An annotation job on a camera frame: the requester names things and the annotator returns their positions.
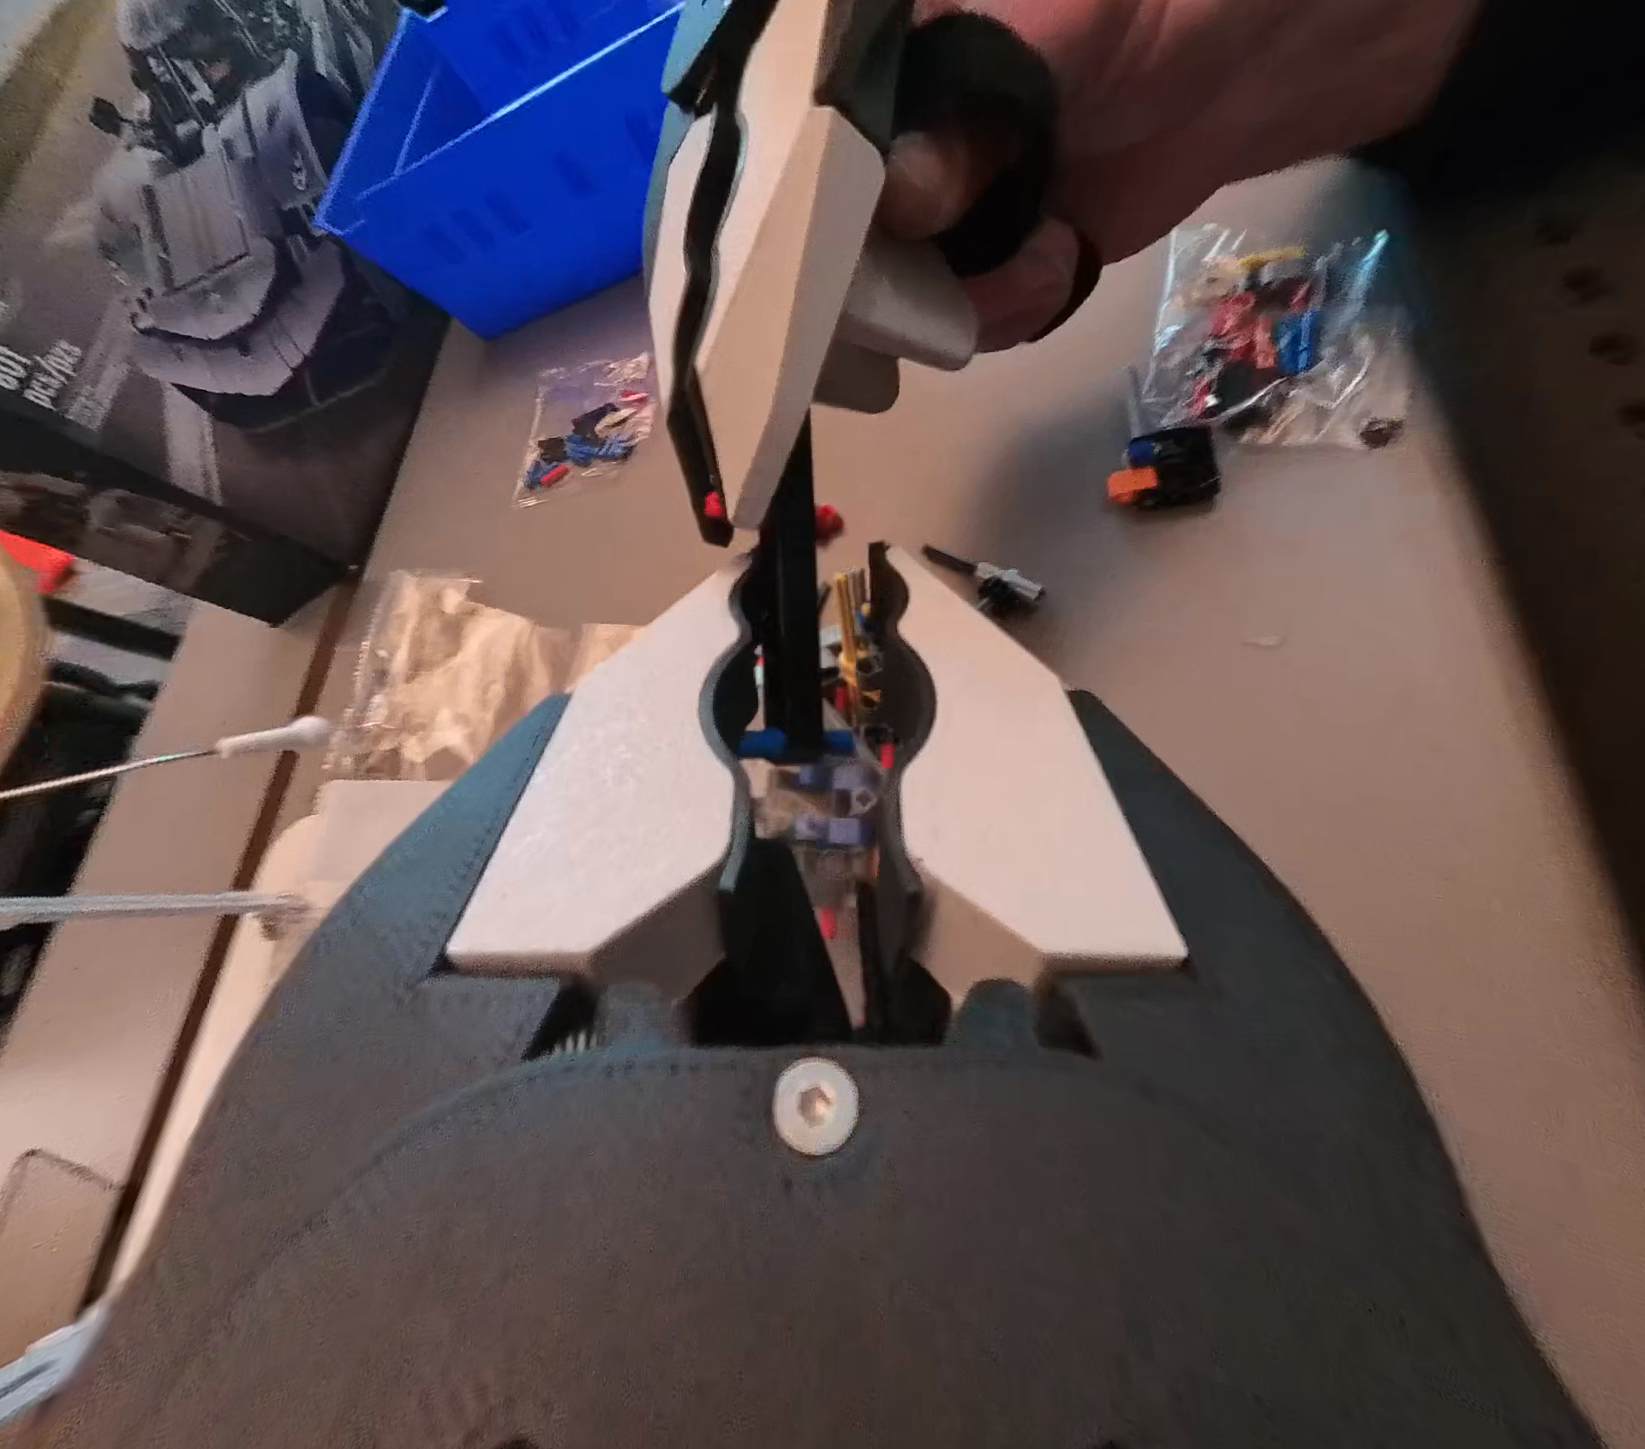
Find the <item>person's right hand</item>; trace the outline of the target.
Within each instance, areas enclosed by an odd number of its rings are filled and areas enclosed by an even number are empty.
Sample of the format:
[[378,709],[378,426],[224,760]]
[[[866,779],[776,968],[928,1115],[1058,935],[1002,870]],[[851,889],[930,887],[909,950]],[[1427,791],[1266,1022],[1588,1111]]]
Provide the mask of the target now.
[[1045,216],[964,289],[976,349],[1046,334],[1082,250],[1123,260],[1223,185],[1377,144],[1437,98],[1483,0],[914,0],[1009,27],[1058,91]]

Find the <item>small bag red lego parts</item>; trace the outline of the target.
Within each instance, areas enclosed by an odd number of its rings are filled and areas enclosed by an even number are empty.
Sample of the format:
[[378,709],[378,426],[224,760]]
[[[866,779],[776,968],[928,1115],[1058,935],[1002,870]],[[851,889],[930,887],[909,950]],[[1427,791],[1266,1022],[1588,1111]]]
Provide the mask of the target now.
[[1382,450],[1408,426],[1411,327],[1384,226],[1326,243],[1178,226],[1127,414],[1137,433]]

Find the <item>blue plastic bin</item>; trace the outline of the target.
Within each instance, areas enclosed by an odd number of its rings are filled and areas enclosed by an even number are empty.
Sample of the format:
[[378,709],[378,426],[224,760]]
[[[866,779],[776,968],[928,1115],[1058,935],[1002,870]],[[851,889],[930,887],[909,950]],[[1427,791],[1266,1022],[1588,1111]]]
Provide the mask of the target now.
[[683,2],[404,10],[318,226],[483,337],[632,277]]

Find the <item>black orange lego block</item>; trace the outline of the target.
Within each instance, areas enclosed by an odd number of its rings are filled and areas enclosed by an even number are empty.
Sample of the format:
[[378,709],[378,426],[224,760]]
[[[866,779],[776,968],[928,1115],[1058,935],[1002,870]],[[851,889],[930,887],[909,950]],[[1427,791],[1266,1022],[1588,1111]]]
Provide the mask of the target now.
[[1178,512],[1211,505],[1223,491],[1216,435],[1178,426],[1132,437],[1120,467],[1105,483],[1106,502],[1135,512]]

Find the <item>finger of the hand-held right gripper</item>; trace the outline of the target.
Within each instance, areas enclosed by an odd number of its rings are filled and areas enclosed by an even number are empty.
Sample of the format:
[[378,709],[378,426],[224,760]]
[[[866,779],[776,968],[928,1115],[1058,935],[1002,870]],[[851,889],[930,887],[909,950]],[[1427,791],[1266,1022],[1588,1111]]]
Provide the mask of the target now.
[[734,118],[664,113],[645,199],[645,306],[668,443],[712,548],[729,545],[731,526],[693,360],[733,187]]
[[885,180],[815,101],[829,0],[777,0],[736,94],[741,157],[712,259],[697,387],[726,521],[758,526],[808,418]]

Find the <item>small bag blue lego parts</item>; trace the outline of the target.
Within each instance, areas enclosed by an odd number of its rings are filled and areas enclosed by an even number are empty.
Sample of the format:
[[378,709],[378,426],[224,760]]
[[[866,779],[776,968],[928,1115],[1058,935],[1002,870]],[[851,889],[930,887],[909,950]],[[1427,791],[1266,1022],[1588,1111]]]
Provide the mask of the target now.
[[536,507],[625,471],[647,442],[656,413],[650,351],[541,370],[512,502]]

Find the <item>dark lego set box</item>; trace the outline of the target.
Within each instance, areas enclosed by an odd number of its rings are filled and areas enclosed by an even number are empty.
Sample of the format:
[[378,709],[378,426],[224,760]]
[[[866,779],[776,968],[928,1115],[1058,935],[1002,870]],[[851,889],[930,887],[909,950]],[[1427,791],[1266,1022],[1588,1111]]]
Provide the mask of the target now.
[[320,224],[393,0],[1,0],[3,529],[280,623],[368,555],[445,317]]

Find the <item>crumpled empty clear bag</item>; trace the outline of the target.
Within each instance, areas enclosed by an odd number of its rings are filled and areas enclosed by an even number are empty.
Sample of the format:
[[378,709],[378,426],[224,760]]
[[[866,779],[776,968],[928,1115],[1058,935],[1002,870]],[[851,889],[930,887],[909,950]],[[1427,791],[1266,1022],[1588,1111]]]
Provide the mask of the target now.
[[471,577],[392,572],[361,639],[323,777],[450,783],[638,632],[546,628],[481,601]]

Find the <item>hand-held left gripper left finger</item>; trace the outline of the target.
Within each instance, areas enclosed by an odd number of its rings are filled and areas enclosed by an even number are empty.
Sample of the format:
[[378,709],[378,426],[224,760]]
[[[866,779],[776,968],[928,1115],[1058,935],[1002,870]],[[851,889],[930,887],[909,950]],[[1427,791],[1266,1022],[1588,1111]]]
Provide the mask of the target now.
[[572,688],[453,926],[460,971],[686,998],[722,956],[738,769],[710,675],[743,639],[731,558]]

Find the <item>black lego beam with pins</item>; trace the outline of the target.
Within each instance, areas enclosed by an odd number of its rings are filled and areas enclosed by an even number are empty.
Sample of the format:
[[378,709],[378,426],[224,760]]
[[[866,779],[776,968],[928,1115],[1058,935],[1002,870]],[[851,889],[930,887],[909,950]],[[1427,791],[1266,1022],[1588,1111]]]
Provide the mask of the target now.
[[815,512],[803,421],[729,589],[734,639],[704,687],[705,730],[729,760],[808,764],[846,748],[825,723]]

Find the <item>multicoloured lego assembly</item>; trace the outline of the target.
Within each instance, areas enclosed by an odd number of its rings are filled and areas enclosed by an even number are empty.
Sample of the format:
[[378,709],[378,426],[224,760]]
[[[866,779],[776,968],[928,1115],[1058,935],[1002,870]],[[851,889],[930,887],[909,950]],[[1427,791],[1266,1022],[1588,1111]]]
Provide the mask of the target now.
[[[1014,565],[969,558],[933,543],[923,543],[918,555],[926,567],[966,581],[973,608],[993,620],[1036,611],[1046,596],[1041,582]],[[894,730],[880,718],[883,652],[868,565],[832,574],[818,592],[818,620],[824,695],[837,718],[868,747],[894,738]]]

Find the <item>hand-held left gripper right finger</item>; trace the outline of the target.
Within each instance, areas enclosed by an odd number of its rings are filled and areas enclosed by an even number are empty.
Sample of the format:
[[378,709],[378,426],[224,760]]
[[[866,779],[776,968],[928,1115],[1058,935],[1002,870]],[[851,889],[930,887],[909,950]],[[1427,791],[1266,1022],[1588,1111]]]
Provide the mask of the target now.
[[911,553],[877,543],[892,933],[952,1004],[985,983],[1171,971],[1187,947],[1072,695]]

